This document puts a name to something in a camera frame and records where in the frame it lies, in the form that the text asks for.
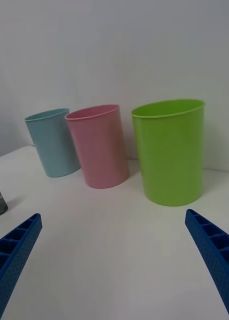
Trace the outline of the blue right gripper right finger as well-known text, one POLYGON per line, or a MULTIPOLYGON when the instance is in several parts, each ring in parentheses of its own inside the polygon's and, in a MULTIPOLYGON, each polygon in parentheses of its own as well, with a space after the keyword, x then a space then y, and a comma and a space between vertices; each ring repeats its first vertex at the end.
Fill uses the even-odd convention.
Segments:
POLYGON ((185 225, 229 315, 229 234, 192 209, 186 211, 185 225))

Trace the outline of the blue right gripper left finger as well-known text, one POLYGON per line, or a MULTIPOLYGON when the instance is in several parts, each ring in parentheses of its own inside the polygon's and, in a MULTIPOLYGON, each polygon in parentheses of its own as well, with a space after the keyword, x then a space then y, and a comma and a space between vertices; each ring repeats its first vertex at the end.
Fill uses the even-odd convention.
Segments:
POLYGON ((35 213, 0 239, 0 319, 42 230, 35 213))

